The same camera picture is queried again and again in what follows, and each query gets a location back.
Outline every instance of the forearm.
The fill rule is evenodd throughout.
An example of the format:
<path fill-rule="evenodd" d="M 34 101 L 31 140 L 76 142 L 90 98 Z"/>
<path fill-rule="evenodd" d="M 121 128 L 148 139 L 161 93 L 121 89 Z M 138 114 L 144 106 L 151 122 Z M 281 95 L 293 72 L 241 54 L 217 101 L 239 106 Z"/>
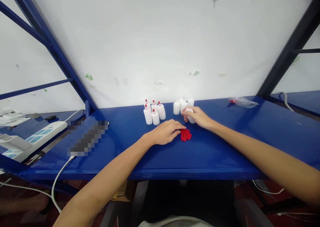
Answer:
<path fill-rule="evenodd" d="M 214 123 L 210 130 L 302 201 L 320 206 L 320 171 L 268 144 Z"/>
<path fill-rule="evenodd" d="M 152 145 L 142 136 L 113 159 L 70 200 L 54 226 L 90 226 Z"/>

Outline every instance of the black computer mouse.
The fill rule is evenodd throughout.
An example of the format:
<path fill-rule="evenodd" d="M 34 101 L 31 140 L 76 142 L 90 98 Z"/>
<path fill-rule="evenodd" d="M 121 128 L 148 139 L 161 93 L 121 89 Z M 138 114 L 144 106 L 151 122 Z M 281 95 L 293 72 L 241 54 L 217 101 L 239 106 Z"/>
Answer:
<path fill-rule="evenodd" d="M 45 120 L 53 120 L 55 118 L 57 118 L 56 115 L 49 115 L 49 116 L 45 117 Z"/>

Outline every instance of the pile of red beads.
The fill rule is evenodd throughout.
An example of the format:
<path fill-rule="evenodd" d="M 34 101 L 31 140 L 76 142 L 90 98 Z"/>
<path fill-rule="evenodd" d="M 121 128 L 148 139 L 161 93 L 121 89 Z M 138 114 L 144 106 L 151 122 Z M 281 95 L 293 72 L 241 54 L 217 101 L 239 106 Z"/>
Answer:
<path fill-rule="evenodd" d="M 189 129 L 181 129 L 181 141 L 186 142 L 191 139 L 192 134 Z"/>

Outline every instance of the blue table surface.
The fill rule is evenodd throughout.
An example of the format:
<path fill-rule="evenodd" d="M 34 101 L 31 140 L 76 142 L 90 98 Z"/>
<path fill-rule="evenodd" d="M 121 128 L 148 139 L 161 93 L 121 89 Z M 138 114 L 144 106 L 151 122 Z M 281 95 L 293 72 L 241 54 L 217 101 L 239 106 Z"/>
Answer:
<path fill-rule="evenodd" d="M 18 135 L 21 138 L 26 139 L 29 136 L 31 136 L 34 133 L 41 130 L 42 128 L 46 127 L 47 125 L 49 125 L 52 122 L 66 120 L 69 116 L 71 116 L 75 112 L 76 111 L 42 113 L 42 114 L 39 114 L 41 117 L 36 118 L 36 119 L 27 120 L 26 122 L 23 122 L 20 125 L 17 125 L 12 130 L 9 130 L 8 126 L 0 127 L 0 134 Z M 79 118 L 82 114 L 84 114 L 84 111 L 76 113 L 69 121 L 67 121 L 68 125 L 71 124 L 72 120 Z M 50 120 L 50 121 L 47 121 L 44 119 L 45 117 L 48 117 L 50 115 L 55 115 L 57 118 L 55 118 L 54 120 Z M 0 146 L 0 153 L 5 152 L 6 150 L 7 149 Z"/>
<path fill-rule="evenodd" d="M 283 94 L 272 94 L 271 97 L 284 101 Z M 288 104 L 294 105 L 298 108 L 302 108 L 307 112 L 320 115 L 320 91 L 308 91 L 308 92 L 291 92 L 287 93 Z"/>
<path fill-rule="evenodd" d="M 293 113 L 259 97 L 248 97 L 259 103 L 247 109 L 229 103 L 228 99 L 196 101 L 206 114 L 238 132 L 270 144 L 320 169 L 320 122 Z M 167 120 L 184 123 L 173 114 L 173 104 L 164 104 Z M 31 168 L 22 172 L 29 179 L 54 179 L 68 160 L 67 149 L 83 137 L 97 120 L 108 120 L 109 129 L 95 144 L 89 156 L 75 157 L 60 179 L 92 179 L 106 164 L 155 128 L 147 125 L 143 106 L 99 109 L 88 117 Z M 240 152 L 217 135 L 185 124 L 192 139 L 179 137 L 167 145 L 155 145 L 145 154 L 129 179 L 262 179 L 266 176 Z"/>

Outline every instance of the white wall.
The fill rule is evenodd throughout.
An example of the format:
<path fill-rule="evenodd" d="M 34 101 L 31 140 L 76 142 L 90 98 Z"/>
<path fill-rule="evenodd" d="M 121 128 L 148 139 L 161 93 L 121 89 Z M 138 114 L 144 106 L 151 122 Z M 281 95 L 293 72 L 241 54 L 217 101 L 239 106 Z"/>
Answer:
<path fill-rule="evenodd" d="M 320 26 L 312 34 L 303 49 L 320 48 Z M 282 77 L 273 93 L 320 90 L 320 53 L 299 54 Z"/>
<path fill-rule="evenodd" d="M 255 95 L 311 0 L 33 2 L 106 108 Z"/>
<path fill-rule="evenodd" d="M 24 21 L 14 0 L 1 0 Z M 0 94 L 66 79 L 48 50 L 0 12 Z M 0 100 L 0 110 L 25 114 L 73 111 L 84 104 L 70 83 Z"/>

